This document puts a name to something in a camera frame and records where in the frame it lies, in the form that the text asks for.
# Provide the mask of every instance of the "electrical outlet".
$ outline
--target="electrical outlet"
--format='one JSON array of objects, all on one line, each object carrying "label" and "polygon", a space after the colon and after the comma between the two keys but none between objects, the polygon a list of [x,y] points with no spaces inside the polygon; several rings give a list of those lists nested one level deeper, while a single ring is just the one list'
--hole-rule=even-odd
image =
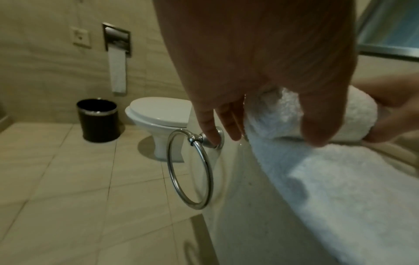
[{"label": "electrical outlet", "polygon": [[82,28],[70,27],[71,41],[74,45],[91,48],[89,32]]}]

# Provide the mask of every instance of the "folded white towel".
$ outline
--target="folded white towel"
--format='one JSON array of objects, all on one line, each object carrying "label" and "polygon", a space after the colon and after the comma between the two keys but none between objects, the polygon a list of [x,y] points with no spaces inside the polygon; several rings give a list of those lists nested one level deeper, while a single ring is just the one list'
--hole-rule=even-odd
[{"label": "folded white towel", "polygon": [[[247,96],[245,129],[276,189],[340,263],[419,264],[419,180],[360,146],[312,148],[299,136],[301,110],[285,89]],[[351,87],[335,141],[359,141],[377,106]]]}]

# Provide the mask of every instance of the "hand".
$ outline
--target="hand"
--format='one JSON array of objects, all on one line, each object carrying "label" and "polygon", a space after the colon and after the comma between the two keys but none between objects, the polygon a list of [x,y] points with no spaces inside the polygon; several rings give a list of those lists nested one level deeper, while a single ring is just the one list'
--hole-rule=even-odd
[{"label": "hand", "polygon": [[419,130],[419,73],[382,76],[355,82],[354,86],[385,107],[395,108],[388,117],[376,123],[365,141],[389,141],[403,133]]},{"label": "hand", "polygon": [[154,0],[161,33],[213,144],[213,111],[241,138],[243,98],[266,83],[299,94],[302,135],[322,146],[339,130],[356,65],[352,0]]}]

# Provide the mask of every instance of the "toilet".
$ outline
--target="toilet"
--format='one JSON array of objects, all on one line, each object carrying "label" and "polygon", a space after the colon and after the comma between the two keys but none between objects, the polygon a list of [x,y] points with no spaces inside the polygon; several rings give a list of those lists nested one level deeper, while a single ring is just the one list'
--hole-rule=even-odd
[{"label": "toilet", "polygon": [[[191,108],[192,103],[189,100],[144,97],[131,102],[125,109],[125,113],[135,125],[152,135],[155,143],[155,157],[166,161],[167,139],[174,130],[186,128]],[[172,146],[174,162],[183,162],[182,143],[183,137],[175,137]]]}]

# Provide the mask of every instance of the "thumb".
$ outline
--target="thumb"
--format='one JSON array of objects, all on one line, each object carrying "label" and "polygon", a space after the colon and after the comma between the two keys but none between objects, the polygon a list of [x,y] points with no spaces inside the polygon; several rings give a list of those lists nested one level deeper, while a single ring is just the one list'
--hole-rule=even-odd
[{"label": "thumb", "polygon": [[389,141],[405,132],[419,129],[419,111],[409,106],[402,107],[379,120],[364,138],[371,143]]},{"label": "thumb", "polygon": [[343,123],[347,91],[326,88],[324,93],[300,94],[299,101],[304,113],[301,134],[315,147],[322,147],[337,133]]}]

